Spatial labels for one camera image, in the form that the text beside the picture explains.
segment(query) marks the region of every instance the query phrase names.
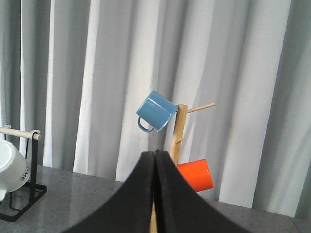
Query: gray countertop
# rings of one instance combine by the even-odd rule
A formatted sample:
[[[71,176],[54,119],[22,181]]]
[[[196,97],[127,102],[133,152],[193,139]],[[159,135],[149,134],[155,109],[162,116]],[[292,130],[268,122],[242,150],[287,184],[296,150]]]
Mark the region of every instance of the gray countertop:
[[[93,213],[122,184],[43,166],[38,166],[37,183],[46,185],[47,193],[16,222],[0,220],[1,233],[61,233]],[[254,233],[311,233],[311,224],[305,220],[218,201],[207,202]]]

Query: blue mug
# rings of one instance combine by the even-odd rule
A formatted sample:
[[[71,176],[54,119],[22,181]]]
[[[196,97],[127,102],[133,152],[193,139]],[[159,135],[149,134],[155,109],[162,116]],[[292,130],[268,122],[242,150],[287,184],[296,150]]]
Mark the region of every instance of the blue mug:
[[[160,132],[174,116],[177,108],[177,105],[174,105],[159,93],[152,91],[136,111],[136,114],[139,116],[138,126],[147,133],[154,128]],[[148,130],[143,127],[140,123],[141,118],[147,121],[152,128]]]

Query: white mug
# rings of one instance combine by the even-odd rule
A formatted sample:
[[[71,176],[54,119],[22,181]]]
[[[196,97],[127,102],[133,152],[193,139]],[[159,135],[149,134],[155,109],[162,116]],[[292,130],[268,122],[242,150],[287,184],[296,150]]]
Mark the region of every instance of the white mug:
[[[30,165],[10,142],[0,140],[0,202],[5,194],[21,188],[30,177]]]

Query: white curtain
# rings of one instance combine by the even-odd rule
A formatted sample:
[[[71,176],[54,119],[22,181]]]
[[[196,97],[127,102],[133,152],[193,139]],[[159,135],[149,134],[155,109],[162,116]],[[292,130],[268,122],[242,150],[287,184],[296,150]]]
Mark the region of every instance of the white curtain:
[[[187,116],[179,161],[207,159],[201,195],[311,219],[310,58],[308,0],[2,0],[0,125],[40,129],[45,166],[124,181],[170,149],[173,120],[137,126],[152,90],[216,102]]]

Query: mug handle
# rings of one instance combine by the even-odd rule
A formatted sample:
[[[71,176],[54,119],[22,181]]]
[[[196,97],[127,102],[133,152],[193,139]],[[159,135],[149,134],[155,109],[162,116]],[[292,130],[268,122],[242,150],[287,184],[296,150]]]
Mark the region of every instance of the mug handle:
[[[6,194],[6,190],[0,190],[0,202],[3,201],[5,194]]]
[[[140,127],[140,129],[143,130],[143,131],[145,131],[146,133],[150,133],[150,132],[154,129],[154,127],[152,127],[152,128],[149,129],[149,130],[146,129],[145,127],[143,127],[143,126],[141,125],[140,119],[141,119],[141,117],[138,117],[138,126]]]

